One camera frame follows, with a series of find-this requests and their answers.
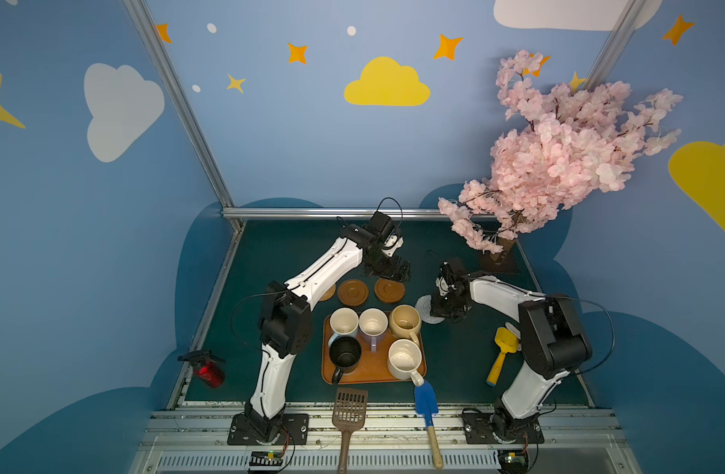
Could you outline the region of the grey woven coaster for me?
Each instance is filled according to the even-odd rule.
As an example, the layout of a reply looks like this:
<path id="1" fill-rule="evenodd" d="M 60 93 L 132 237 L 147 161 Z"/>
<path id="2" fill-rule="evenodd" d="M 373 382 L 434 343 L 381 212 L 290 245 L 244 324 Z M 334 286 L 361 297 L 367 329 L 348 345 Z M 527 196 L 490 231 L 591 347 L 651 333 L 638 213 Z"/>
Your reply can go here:
<path id="1" fill-rule="evenodd" d="M 415 308 L 418 311 L 422 322 L 425 324 L 437 325 L 445 321 L 445 317 L 433 316 L 432 297 L 430 295 L 421 296 L 417 300 Z"/>

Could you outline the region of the wooden coaster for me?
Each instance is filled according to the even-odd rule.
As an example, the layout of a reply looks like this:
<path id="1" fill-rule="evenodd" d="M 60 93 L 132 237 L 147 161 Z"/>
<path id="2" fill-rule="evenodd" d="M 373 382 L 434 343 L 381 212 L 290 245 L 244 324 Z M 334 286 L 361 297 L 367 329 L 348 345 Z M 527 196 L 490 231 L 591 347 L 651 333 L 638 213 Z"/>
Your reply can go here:
<path id="1" fill-rule="evenodd" d="M 344 306 L 359 307 L 370 295 L 368 286 L 362 280 L 345 280 L 338 288 L 338 298 Z"/>
<path id="2" fill-rule="evenodd" d="M 379 278 L 374 284 L 374 294 L 379 301 L 386 304 L 394 304 L 400 302 L 405 294 L 405 284 L 402 282 L 394 282 L 394 280 L 386 280 Z"/>

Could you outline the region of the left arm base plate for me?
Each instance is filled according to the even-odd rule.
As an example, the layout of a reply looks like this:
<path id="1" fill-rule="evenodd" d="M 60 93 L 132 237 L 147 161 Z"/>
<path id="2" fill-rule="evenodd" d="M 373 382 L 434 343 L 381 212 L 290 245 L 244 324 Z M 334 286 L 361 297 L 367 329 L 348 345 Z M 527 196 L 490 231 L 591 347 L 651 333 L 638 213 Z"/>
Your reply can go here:
<path id="1" fill-rule="evenodd" d="M 271 421 L 258 421 L 241 413 L 232 418 L 226 443 L 229 446 L 283 446 L 289 442 L 305 446 L 308 424 L 307 414 L 283 414 Z"/>

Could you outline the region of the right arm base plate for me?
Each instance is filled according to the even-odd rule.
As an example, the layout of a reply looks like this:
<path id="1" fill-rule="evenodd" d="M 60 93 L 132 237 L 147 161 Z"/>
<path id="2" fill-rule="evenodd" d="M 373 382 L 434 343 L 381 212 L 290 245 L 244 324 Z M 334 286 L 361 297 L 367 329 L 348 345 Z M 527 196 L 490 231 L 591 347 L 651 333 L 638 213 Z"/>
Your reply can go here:
<path id="1" fill-rule="evenodd" d="M 484 413 L 468 408 L 460 416 L 467 444 L 544 443 L 537 415 L 517 420 L 503 411 L 499 414 Z"/>

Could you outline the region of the woven rattan coaster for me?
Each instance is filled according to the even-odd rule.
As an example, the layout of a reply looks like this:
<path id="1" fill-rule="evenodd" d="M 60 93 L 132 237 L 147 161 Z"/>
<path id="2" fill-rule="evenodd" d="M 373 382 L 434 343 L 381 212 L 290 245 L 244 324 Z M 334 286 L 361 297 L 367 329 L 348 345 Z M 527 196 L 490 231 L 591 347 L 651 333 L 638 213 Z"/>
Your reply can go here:
<path id="1" fill-rule="evenodd" d="M 333 284 L 333 286 L 330 286 L 330 288 L 328 288 L 328 290 L 326 290 L 326 292 L 324 292 L 321 295 L 321 298 L 319 298 L 319 300 L 327 301 L 327 300 L 331 299 L 335 295 L 335 293 L 336 293 L 336 286 L 335 286 L 335 284 Z"/>

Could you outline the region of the beige glazed mug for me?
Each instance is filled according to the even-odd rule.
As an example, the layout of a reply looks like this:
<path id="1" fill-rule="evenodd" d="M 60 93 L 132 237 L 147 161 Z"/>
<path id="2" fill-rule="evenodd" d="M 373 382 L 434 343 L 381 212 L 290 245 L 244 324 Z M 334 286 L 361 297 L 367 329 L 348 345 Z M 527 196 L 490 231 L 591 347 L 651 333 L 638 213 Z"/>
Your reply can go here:
<path id="1" fill-rule="evenodd" d="M 399 305 L 389 315 L 389 329 L 397 339 L 406 339 L 421 346 L 422 319 L 417 309 L 410 305 Z"/>

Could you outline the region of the black mug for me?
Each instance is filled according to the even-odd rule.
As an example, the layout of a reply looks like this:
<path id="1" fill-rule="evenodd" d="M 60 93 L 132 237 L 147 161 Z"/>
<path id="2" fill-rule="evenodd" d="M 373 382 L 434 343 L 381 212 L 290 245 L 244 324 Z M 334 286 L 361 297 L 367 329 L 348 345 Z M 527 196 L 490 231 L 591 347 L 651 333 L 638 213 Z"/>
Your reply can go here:
<path id="1" fill-rule="evenodd" d="M 357 368 L 362 352 L 361 343 L 356 337 L 340 336 L 334 340 L 329 348 L 329 357 L 334 365 L 332 384 L 339 384 L 346 374 Z"/>

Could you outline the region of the light blue mug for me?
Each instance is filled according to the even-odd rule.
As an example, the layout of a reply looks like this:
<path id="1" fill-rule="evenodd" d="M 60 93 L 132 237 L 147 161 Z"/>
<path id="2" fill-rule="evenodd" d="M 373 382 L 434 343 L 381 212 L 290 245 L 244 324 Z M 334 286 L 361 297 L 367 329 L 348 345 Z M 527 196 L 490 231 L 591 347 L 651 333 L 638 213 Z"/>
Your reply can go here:
<path id="1" fill-rule="evenodd" d="M 359 316 L 352 308 L 340 308 L 329 317 L 329 324 L 333 334 L 329 338 L 328 346 L 340 337 L 356 338 L 359 331 Z"/>

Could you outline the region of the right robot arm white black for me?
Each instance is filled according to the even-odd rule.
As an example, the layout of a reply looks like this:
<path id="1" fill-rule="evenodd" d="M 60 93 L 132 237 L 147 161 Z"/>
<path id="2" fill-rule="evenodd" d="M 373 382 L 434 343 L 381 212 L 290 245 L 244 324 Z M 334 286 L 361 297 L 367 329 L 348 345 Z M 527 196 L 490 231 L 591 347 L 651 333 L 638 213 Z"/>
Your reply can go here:
<path id="1" fill-rule="evenodd" d="M 460 320 L 476 303 L 518 324 L 524 363 L 496 402 L 490 427 L 503 444 L 532 440 L 542 403 L 593 355 L 575 306 L 561 294 L 524 290 L 485 272 L 470 274 L 457 258 L 441 264 L 436 286 L 431 296 L 433 317 Z"/>

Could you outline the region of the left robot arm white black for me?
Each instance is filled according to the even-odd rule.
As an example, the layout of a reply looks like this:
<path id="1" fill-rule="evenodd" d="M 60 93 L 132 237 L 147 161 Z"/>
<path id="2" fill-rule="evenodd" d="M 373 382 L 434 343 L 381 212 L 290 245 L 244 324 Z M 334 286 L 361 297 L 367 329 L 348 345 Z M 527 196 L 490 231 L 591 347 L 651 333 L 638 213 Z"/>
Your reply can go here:
<path id="1" fill-rule="evenodd" d="M 406 282 L 410 264 L 395 254 L 403 244 L 399 224 L 376 211 L 363 225 L 345 224 L 331 247 L 303 272 L 269 283 L 258 321 L 261 365 L 243 411 L 257 442 L 269 444 L 282 431 L 291 367 L 311 337 L 312 310 L 321 296 L 358 266 L 369 275 Z"/>

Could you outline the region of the purple mug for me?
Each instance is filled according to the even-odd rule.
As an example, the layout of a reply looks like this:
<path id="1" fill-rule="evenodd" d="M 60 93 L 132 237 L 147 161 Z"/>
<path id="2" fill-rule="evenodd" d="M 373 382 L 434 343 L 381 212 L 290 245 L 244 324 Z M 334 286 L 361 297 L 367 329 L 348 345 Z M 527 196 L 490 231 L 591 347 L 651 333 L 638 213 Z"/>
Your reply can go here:
<path id="1" fill-rule="evenodd" d="M 359 317 L 360 334 L 373 354 L 378 350 L 378 344 L 382 341 L 387 329 L 388 317 L 382 310 L 368 308 L 361 313 Z"/>

